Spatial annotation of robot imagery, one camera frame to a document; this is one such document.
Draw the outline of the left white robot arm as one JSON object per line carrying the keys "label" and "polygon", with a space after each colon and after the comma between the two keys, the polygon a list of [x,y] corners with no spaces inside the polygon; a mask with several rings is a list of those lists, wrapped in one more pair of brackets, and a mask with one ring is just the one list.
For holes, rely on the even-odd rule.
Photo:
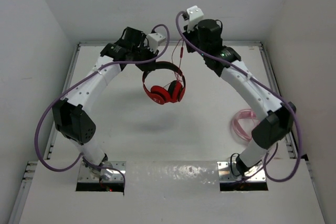
{"label": "left white robot arm", "polygon": [[87,76],[69,88],[52,105],[56,130],[82,154],[83,162],[91,172],[102,175],[112,170],[108,157],[94,135],[96,125],[90,111],[96,100],[126,65],[136,65],[148,70],[158,57],[158,47],[166,37],[127,27],[121,37],[108,43]]}

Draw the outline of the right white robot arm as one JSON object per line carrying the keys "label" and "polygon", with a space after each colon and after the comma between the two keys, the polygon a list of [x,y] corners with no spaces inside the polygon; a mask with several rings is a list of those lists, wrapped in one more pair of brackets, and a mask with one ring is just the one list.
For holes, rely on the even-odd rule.
{"label": "right white robot arm", "polygon": [[183,38],[188,52],[198,52],[208,68],[230,84],[254,111],[258,125],[252,139],[236,158],[235,170],[240,176],[257,165],[268,150],[292,129],[293,103],[285,104],[276,94],[257,84],[241,56],[223,45],[222,26],[214,19],[187,18]]}

